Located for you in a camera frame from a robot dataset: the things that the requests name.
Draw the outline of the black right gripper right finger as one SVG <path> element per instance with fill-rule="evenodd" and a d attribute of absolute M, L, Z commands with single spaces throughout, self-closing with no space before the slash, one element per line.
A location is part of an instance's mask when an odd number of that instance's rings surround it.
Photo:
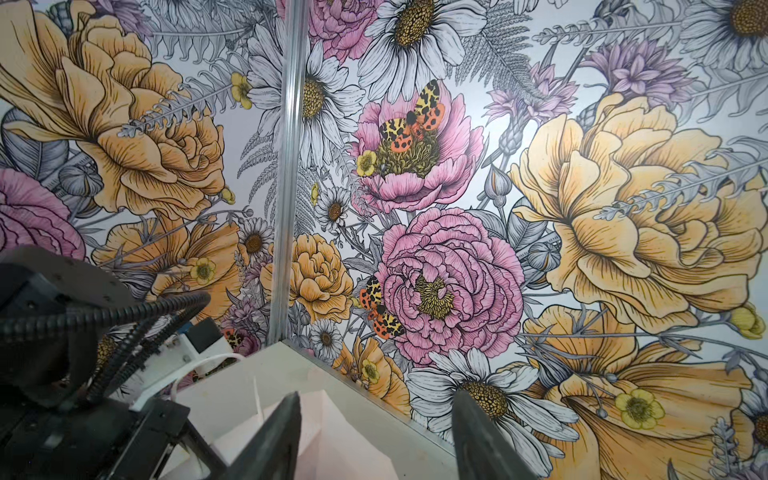
<path fill-rule="evenodd" d="M 454 394 L 451 419 L 461 480 L 535 479 L 468 392 L 459 390 Z"/>

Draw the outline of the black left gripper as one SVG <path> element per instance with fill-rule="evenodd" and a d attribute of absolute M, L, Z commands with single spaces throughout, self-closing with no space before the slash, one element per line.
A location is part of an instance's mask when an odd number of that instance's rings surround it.
<path fill-rule="evenodd" d="M 219 478 L 224 463 L 186 407 L 113 398 L 209 300 L 187 292 L 139 302 L 87 262 L 32 245 L 3 252 L 2 477 L 155 479 L 182 446 Z"/>

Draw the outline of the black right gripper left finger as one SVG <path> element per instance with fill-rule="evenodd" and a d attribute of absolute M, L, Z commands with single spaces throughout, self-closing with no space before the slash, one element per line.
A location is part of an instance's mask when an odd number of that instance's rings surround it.
<path fill-rule="evenodd" d="M 293 479 L 298 459 L 301 422 L 300 396 L 293 392 L 282 399 L 219 479 Z"/>

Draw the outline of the red white paper bag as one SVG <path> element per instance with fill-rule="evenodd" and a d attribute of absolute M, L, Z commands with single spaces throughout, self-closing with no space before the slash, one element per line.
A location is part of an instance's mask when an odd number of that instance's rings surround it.
<path fill-rule="evenodd" d="M 448 446 L 411 420 L 395 365 L 366 380 L 276 346 L 181 392 L 221 479 L 456 479 Z"/>

